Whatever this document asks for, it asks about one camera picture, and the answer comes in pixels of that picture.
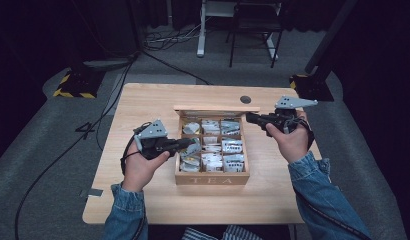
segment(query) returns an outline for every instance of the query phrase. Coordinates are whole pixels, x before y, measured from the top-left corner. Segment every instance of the jacket cuff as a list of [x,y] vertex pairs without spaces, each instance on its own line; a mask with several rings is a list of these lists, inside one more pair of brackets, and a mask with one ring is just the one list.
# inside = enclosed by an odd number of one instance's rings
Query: jacket cuff
[[142,192],[129,192],[121,187],[121,184],[111,186],[114,195],[114,207],[125,211],[140,211],[144,206],[144,194]]
[[330,162],[328,158],[316,161],[312,151],[293,163],[288,165],[290,178],[292,181],[301,180],[308,177],[316,171],[321,171],[323,174],[330,175]]

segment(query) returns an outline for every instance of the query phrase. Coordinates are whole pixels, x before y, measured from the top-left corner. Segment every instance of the wooden table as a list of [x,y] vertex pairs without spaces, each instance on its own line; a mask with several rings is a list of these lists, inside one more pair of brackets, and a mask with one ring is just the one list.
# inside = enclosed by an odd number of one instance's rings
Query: wooden table
[[[248,105],[240,97],[251,97]],[[122,92],[92,188],[101,197],[89,197],[83,220],[103,224],[113,203],[110,185],[123,180],[119,159],[133,134],[145,122],[161,119],[169,138],[177,138],[179,115],[174,105],[260,107],[274,111],[282,95],[297,96],[288,88],[204,85],[126,84]],[[246,185],[190,186],[175,184],[175,158],[170,158],[144,188],[151,224],[290,224],[303,223],[296,206],[287,162],[274,139],[243,118],[250,178]],[[316,143],[311,150],[321,158]]]

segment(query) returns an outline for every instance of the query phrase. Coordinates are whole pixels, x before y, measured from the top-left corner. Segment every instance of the controller strap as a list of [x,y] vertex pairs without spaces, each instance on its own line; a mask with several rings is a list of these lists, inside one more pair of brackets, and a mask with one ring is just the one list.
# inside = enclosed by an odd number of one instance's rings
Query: controller strap
[[310,125],[303,118],[299,118],[299,117],[294,118],[293,120],[291,120],[291,122],[301,124],[307,130],[307,132],[308,132],[308,146],[307,147],[308,147],[308,150],[309,150],[312,143],[315,140],[314,132],[311,130]]
[[121,161],[121,170],[122,170],[122,172],[123,172],[123,175],[125,175],[125,160],[126,160],[129,156],[131,156],[131,155],[134,155],[134,154],[136,154],[136,153],[140,153],[139,151],[137,151],[137,152],[134,152],[134,153],[131,153],[131,154],[127,155],[128,149],[129,149],[129,147],[131,146],[131,144],[133,143],[133,141],[134,141],[134,135],[130,138],[130,141],[128,141],[127,146],[126,146],[126,148],[125,148],[125,150],[124,150],[124,153],[123,153],[123,157],[120,158],[120,161]]

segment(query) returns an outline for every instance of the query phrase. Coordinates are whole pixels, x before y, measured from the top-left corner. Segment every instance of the white table leg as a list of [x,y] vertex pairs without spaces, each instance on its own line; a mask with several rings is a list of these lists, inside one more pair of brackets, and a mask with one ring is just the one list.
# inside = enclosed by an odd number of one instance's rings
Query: white table leg
[[272,38],[272,36],[270,36],[267,40],[267,47],[268,47],[268,52],[270,53],[270,59],[273,59],[275,49],[274,49],[273,40],[271,38]]
[[206,16],[206,0],[202,0],[201,8],[201,30],[199,32],[198,51],[196,56],[204,57],[205,55],[205,16]]

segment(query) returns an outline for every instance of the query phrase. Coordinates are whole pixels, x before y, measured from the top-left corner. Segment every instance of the black curtain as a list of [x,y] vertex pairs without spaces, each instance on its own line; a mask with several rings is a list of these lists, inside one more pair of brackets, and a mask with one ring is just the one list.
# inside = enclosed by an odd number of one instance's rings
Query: black curtain
[[341,81],[410,239],[410,1],[358,1],[318,65]]
[[186,25],[198,25],[201,21],[201,0],[171,0],[173,27],[180,30]]
[[47,100],[43,84],[66,67],[46,11],[40,1],[0,0],[0,157]]
[[282,4],[283,27],[291,31],[328,30],[345,0],[290,0]]
[[168,25],[167,0],[146,0],[144,6],[147,8],[147,19],[152,28]]

